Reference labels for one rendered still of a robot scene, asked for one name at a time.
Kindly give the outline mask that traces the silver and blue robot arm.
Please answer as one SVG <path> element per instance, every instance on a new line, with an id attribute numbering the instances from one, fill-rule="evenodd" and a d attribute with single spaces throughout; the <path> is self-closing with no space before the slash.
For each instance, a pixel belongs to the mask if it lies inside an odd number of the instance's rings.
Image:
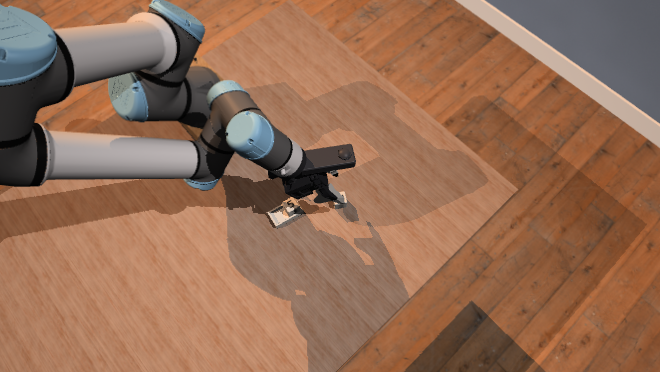
<path id="1" fill-rule="evenodd" d="M 165 0 L 152 0 L 148 12 L 126 23 L 63 29 L 0 4 L 0 185 L 183 179 L 207 191 L 234 152 L 277 176 L 293 174 L 300 145 L 237 82 L 190 67 L 204 34 L 197 18 Z M 198 140 L 49 131 L 34 123 L 41 108 L 62 102 L 74 87 L 108 78 L 121 118 L 204 127 Z"/>

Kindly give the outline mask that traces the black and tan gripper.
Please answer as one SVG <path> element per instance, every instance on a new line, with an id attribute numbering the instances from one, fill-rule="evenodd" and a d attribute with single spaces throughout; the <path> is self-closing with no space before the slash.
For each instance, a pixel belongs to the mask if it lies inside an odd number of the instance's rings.
<path id="1" fill-rule="evenodd" d="M 302 154 L 303 157 L 301 164 L 293 174 L 286 177 L 280 177 L 268 171 L 268 177 L 270 179 L 275 179 L 277 177 L 283 179 L 282 183 L 285 189 L 285 193 L 297 200 L 313 194 L 313 190 L 315 190 L 318 196 L 313 201 L 317 204 L 329 201 L 333 201 L 338 204 L 344 204 L 344 196 L 336 191 L 331 183 L 328 184 L 327 173 L 331 173 L 332 176 L 338 177 L 338 171 L 334 170 L 302 176 L 301 172 L 306 165 L 306 153 L 303 149 Z M 291 179 L 291 177 L 295 178 Z"/>

